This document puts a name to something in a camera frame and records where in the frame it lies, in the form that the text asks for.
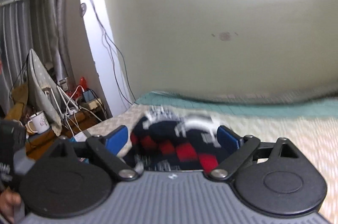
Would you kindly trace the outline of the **person's left hand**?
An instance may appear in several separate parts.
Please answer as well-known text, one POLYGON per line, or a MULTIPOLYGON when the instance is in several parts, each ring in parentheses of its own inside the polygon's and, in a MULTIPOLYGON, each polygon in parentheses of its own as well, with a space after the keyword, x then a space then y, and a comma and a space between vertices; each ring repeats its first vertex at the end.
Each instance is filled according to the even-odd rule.
POLYGON ((9 222, 15 223, 14 209, 20 207, 21 196, 19 193, 7 188, 1 193, 1 215, 9 222))

